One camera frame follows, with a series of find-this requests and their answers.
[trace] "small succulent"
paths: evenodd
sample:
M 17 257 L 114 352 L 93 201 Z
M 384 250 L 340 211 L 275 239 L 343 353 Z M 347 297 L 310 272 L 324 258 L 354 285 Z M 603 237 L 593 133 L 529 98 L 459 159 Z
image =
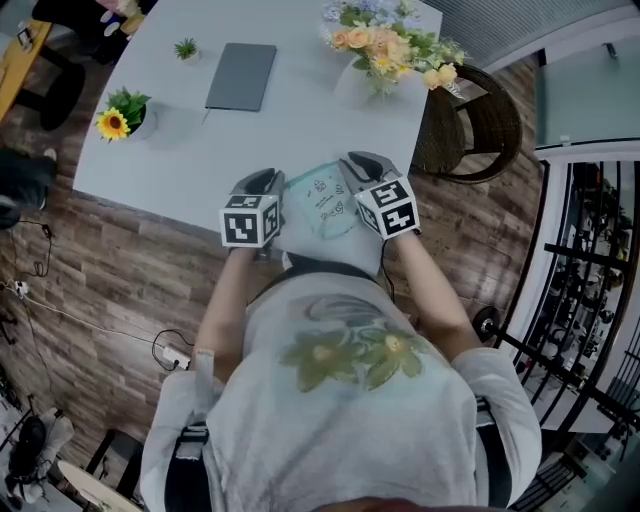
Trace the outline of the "small succulent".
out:
M 179 43 L 175 44 L 176 56 L 180 60 L 187 60 L 189 57 L 195 55 L 197 51 L 198 46 L 192 37 L 183 39 Z

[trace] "white table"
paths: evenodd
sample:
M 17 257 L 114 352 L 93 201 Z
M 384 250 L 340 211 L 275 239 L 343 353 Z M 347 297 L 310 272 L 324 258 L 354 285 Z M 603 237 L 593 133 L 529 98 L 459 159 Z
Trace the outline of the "white table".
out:
M 88 130 L 74 189 L 188 224 L 219 231 L 218 209 L 242 177 L 275 167 L 287 179 L 364 150 L 407 173 L 427 91 L 415 74 L 384 101 L 341 106 L 334 87 L 352 58 L 319 36 L 325 0 L 160 0 L 130 42 L 105 88 L 140 90 L 158 108 L 158 130 L 144 141 L 100 139 Z M 417 4 L 425 29 L 439 33 L 442 14 Z M 173 45 L 193 37 L 203 54 L 194 67 Z M 212 110 L 205 99 L 224 45 L 278 48 L 262 110 Z M 332 241 L 316 238 L 286 200 L 280 248 L 377 272 L 381 243 L 364 226 Z

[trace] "cloth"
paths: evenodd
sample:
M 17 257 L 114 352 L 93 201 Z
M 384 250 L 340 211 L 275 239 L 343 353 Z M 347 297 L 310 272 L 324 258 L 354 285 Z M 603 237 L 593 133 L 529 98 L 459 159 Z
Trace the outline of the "cloth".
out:
M 58 412 L 58 409 L 52 407 L 46 413 L 39 416 L 47 432 L 47 438 L 42 453 L 36 462 L 36 479 L 32 483 L 22 486 L 16 485 L 13 489 L 8 490 L 10 495 L 24 499 L 30 504 L 35 503 L 44 495 L 42 481 L 46 480 L 47 473 L 55 462 L 60 449 L 71 440 L 74 434 L 71 420 L 66 416 L 56 418 L 56 412 Z M 4 479 L 8 474 L 8 468 L 3 467 L 1 472 L 2 478 Z
M 533 479 L 538 421 L 501 352 L 479 348 L 448 364 L 357 277 L 289 279 L 247 313 L 243 362 L 210 391 L 203 458 L 214 510 L 308 512 L 364 496 L 486 505 L 476 395 L 500 430 L 511 502 Z M 171 453 L 196 407 L 193 373 L 165 380 L 147 438 L 141 491 L 152 512 L 164 510 Z
M 358 220 L 356 200 L 337 162 L 322 165 L 289 181 L 286 188 L 311 231 L 324 240 L 349 232 Z

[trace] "black and white marker cube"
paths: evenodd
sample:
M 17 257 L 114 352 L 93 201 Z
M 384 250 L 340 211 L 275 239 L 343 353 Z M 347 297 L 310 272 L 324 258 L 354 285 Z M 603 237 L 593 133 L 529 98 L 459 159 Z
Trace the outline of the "black and white marker cube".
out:
M 416 199 L 407 178 L 386 181 L 355 195 L 363 222 L 383 240 L 420 227 Z
M 264 247 L 280 230 L 278 196 L 234 194 L 220 210 L 225 247 Z

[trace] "flower pot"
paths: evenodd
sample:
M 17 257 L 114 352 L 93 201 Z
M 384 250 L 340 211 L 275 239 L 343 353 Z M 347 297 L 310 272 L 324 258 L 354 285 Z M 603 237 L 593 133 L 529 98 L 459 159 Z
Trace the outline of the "flower pot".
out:
M 367 72 L 353 67 L 353 63 L 357 60 L 360 60 L 359 56 L 349 62 L 333 91 L 338 103 L 353 109 L 362 108 L 374 94 L 373 86 L 367 78 Z
M 147 103 L 142 107 L 142 122 L 131 128 L 126 140 L 136 141 L 148 139 L 158 128 L 158 116 L 153 106 Z
M 196 53 L 183 59 L 183 61 L 187 66 L 193 66 L 194 64 L 200 62 L 200 50 L 196 50 Z

